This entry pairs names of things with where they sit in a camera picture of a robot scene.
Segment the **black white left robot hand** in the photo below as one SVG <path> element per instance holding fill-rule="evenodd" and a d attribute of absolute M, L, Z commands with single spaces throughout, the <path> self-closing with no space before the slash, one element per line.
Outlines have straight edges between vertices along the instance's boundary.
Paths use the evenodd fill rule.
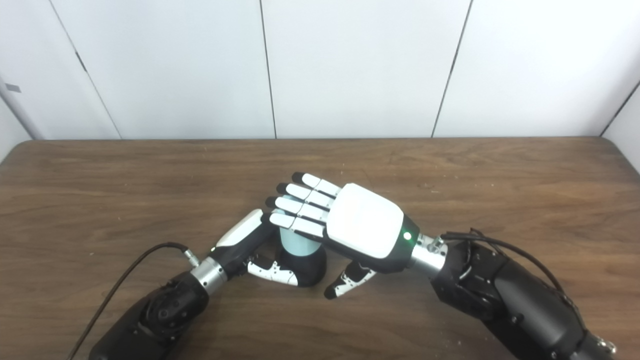
<path fill-rule="evenodd" d="M 258 250 L 271 240 L 279 240 L 278 227 L 263 221 L 263 210 L 254 209 L 236 223 L 215 244 L 208 255 L 212 272 L 223 283 L 251 274 L 263 280 L 290 286 L 298 286 L 298 278 L 292 269 L 278 260 L 258 255 Z"/>

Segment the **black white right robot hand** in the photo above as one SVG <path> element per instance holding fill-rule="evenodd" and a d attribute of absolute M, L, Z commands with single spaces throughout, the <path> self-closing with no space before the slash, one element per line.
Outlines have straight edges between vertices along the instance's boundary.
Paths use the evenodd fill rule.
<path fill-rule="evenodd" d="M 325 289 L 327 299 L 409 266 L 420 229 L 396 203 L 356 183 L 338 186 L 306 172 L 291 179 L 266 198 L 263 219 L 350 260 Z"/>

